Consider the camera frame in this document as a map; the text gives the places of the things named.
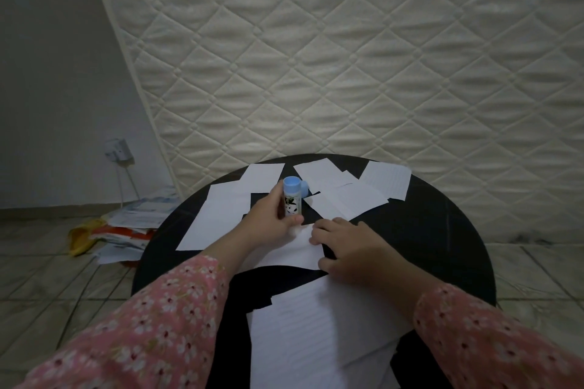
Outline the person's left hand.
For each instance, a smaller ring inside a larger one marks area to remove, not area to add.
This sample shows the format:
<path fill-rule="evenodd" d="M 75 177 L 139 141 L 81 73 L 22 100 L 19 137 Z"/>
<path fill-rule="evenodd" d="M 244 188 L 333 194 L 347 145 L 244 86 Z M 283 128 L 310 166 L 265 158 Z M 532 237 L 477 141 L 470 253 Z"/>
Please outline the person's left hand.
<path fill-rule="evenodd" d="M 283 201 L 283 180 L 280 180 L 272 190 L 259 199 L 236 227 L 238 236 L 244 244 L 255 249 L 270 245 L 284 237 L 289 229 L 271 229 L 271 219 L 285 216 Z"/>

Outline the person's right hand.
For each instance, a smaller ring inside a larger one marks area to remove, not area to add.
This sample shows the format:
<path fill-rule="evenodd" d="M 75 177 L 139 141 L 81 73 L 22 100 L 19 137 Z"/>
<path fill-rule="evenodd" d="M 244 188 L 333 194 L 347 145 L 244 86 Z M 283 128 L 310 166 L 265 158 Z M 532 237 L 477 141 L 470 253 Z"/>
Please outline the person's right hand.
<path fill-rule="evenodd" d="M 334 259 L 344 259 L 346 274 L 329 274 L 339 281 L 374 286 L 382 273 L 404 258 L 366 223 L 352 224 L 336 217 L 317 220 L 312 228 L 310 243 L 325 245 Z"/>

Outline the blue white glue stick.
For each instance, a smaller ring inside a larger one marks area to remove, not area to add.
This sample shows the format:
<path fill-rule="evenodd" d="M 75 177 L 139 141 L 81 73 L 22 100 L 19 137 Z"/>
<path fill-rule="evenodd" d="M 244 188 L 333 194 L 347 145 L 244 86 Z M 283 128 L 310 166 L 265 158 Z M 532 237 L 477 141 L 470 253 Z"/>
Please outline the blue white glue stick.
<path fill-rule="evenodd" d="M 283 179 L 283 201 L 285 216 L 302 214 L 301 205 L 303 200 L 302 180 L 298 177 L 289 176 Z"/>

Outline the white cut paper sheet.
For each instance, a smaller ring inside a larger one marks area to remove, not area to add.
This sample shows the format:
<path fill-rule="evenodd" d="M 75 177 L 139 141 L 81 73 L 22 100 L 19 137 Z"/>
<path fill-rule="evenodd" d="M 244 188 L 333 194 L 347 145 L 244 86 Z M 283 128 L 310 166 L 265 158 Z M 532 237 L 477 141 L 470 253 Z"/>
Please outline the white cut paper sheet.
<path fill-rule="evenodd" d="M 318 261 L 325 257 L 322 245 L 310 243 L 313 224 L 299 225 L 271 245 L 254 250 L 243 262 L 238 272 L 259 267 L 287 266 L 318 270 Z"/>

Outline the person's right forearm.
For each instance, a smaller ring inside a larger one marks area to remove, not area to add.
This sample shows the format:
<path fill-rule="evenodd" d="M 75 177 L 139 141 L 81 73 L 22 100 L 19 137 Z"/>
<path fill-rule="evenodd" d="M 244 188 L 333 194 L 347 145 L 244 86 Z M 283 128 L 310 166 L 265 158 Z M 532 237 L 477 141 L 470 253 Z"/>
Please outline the person's right forearm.
<path fill-rule="evenodd" d="M 410 263 L 384 279 L 454 389 L 584 389 L 584 359 Z"/>

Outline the person's left forearm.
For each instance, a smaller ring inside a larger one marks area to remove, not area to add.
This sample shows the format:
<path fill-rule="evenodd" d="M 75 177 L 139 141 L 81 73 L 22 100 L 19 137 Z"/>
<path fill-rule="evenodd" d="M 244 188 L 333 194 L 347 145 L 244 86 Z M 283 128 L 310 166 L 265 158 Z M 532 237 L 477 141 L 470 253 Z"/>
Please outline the person's left forearm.
<path fill-rule="evenodd" d="M 14 389 L 206 389 L 234 267 L 208 250 L 140 290 Z"/>

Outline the white lined paper sheet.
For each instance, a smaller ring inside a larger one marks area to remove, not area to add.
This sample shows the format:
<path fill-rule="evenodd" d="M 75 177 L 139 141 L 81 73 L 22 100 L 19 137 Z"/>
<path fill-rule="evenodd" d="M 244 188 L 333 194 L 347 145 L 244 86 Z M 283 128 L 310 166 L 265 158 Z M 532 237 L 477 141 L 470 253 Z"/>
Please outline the white lined paper sheet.
<path fill-rule="evenodd" d="M 390 361 L 397 342 L 349 364 L 294 367 L 270 307 L 246 315 L 251 337 L 250 389 L 401 389 Z"/>
<path fill-rule="evenodd" d="M 290 364 L 296 370 L 344 366 L 412 331 L 392 304 L 361 287 L 321 277 L 272 297 Z"/>

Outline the scattered white paper pieces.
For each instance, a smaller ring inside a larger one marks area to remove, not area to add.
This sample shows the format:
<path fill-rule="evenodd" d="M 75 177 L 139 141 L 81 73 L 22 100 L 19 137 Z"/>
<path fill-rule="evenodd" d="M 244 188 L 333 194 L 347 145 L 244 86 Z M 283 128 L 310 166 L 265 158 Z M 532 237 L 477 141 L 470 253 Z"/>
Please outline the scattered white paper pieces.
<path fill-rule="evenodd" d="M 231 231 L 251 208 L 251 195 L 270 192 L 284 163 L 252 164 L 236 181 L 211 185 L 178 251 L 202 250 Z M 369 161 L 360 177 L 341 171 L 329 158 L 295 165 L 303 200 L 325 219 L 352 220 L 390 199 L 405 201 L 412 171 L 403 165 Z"/>

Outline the pile of papers and packets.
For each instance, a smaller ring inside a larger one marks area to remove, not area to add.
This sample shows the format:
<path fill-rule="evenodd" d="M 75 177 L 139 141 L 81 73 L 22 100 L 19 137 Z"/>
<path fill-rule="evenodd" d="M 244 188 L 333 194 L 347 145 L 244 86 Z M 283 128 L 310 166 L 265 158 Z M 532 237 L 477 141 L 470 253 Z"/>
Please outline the pile of papers and packets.
<path fill-rule="evenodd" d="M 138 262 L 158 228 L 179 206 L 174 186 L 165 186 L 138 201 L 102 217 L 90 239 L 103 246 L 93 256 L 98 265 Z"/>

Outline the white quilted mattress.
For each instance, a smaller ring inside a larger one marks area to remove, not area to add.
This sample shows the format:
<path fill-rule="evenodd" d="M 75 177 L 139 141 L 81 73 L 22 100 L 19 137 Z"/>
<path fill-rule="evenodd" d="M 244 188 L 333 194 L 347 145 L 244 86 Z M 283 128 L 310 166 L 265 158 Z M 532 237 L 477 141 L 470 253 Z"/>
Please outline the white quilted mattress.
<path fill-rule="evenodd" d="M 584 0 L 103 0 L 179 192 L 402 163 L 484 241 L 584 244 Z"/>

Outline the yellow plastic bag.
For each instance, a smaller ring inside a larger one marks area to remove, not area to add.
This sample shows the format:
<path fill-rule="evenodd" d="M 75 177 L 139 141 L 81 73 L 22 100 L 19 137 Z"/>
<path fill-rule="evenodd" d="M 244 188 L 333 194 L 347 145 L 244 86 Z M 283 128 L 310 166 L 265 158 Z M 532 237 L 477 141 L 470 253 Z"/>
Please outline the yellow plastic bag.
<path fill-rule="evenodd" d="M 101 218 L 91 219 L 81 223 L 68 232 L 68 253 L 71 257 L 78 257 L 87 253 L 97 242 L 92 239 L 92 232 L 103 227 L 106 221 Z"/>

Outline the white wall socket plug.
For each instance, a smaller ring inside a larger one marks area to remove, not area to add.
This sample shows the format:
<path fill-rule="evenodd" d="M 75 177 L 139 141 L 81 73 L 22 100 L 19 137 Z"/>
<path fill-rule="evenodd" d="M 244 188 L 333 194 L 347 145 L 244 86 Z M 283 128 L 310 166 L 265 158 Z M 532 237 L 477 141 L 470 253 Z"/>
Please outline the white wall socket plug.
<path fill-rule="evenodd" d="M 105 157 L 115 164 L 127 167 L 135 164 L 133 153 L 131 152 L 126 139 L 110 139 L 105 142 Z"/>

